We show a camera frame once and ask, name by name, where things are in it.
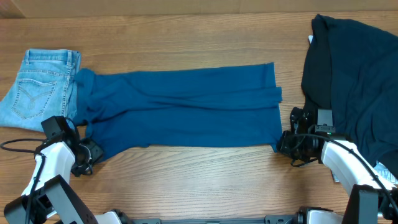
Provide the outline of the blue polo shirt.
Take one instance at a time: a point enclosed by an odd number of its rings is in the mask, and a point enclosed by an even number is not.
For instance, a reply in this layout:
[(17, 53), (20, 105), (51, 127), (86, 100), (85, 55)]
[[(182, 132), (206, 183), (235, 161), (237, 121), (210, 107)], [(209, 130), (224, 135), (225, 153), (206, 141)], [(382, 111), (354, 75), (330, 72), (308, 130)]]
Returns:
[(75, 123), (109, 159), (132, 147), (275, 146), (282, 135), (272, 63), (75, 75)]

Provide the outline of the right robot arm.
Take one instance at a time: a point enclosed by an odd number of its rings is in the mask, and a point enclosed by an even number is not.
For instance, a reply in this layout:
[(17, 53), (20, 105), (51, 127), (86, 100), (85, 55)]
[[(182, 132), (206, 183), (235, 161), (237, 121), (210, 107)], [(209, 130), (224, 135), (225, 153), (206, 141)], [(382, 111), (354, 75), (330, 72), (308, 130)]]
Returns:
[(377, 223), (379, 217), (397, 224), (397, 187), (376, 173), (347, 136), (336, 133), (330, 110), (317, 113), (294, 108), (291, 129), (284, 131), (277, 151), (291, 166), (323, 164), (339, 180), (349, 200), (343, 215), (320, 207), (300, 207), (286, 223)]

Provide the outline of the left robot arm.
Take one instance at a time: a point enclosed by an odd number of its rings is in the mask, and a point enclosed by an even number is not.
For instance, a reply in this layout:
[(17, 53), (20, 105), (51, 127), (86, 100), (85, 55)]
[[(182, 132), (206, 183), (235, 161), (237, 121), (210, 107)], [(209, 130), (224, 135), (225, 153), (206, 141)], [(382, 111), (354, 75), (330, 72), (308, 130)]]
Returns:
[(45, 223), (54, 215), (62, 224), (111, 223), (131, 220), (120, 210), (94, 215), (69, 185), (70, 176), (93, 174), (93, 166), (103, 150), (91, 139), (80, 139), (70, 118), (52, 116), (41, 123), (46, 138), (32, 151), (34, 173), (22, 195), (8, 203), (4, 216), (8, 223)]

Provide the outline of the folded light blue jeans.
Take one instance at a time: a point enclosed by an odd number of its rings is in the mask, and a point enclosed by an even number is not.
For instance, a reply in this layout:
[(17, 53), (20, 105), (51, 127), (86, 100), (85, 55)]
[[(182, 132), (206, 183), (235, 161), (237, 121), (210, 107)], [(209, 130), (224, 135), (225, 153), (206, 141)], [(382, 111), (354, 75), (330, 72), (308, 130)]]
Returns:
[(42, 132), (52, 116), (73, 119), (81, 53), (60, 49), (29, 49), (11, 89), (1, 100), (1, 126)]

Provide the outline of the light grey denim garment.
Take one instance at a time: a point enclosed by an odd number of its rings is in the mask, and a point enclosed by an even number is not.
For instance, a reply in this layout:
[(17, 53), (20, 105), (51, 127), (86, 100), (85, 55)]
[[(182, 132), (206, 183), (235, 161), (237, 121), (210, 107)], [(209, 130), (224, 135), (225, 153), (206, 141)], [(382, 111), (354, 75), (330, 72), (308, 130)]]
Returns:
[(325, 157), (324, 165), (331, 170), (333, 179), (342, 184), (348, 194), (353, 190), (354, 185), (368, 185), (376, 189), (387, 190), (397, 185), (397, 179), (382, 165), (382, 168), (374, 169), (364, 160), (357, 160), (351, 154), (343, 157)]

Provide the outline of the dark navy shirt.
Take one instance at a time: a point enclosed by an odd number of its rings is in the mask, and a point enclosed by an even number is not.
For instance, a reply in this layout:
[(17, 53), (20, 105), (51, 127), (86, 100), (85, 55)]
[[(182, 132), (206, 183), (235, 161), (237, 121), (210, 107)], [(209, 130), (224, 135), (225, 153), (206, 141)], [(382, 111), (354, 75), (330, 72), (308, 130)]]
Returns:
[(397, 175), (397, 36), (351, 19), (316, 15), (302, 77), (306, 110), (332, 111), (372, 165)]

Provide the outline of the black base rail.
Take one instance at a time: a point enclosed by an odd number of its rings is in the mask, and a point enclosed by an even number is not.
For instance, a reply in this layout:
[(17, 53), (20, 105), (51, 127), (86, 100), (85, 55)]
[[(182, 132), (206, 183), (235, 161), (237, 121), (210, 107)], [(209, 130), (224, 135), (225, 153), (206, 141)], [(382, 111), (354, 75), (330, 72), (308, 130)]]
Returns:
[(307, 221), (302, 212), (294, 215), (266, 215), (264, 218), (222, 218), (222, 219), (185, 219), (161, 220), (159, 218), (132, 219), (124, 212), (114, 209), (121, 223), (133, 224), (305, 224)]

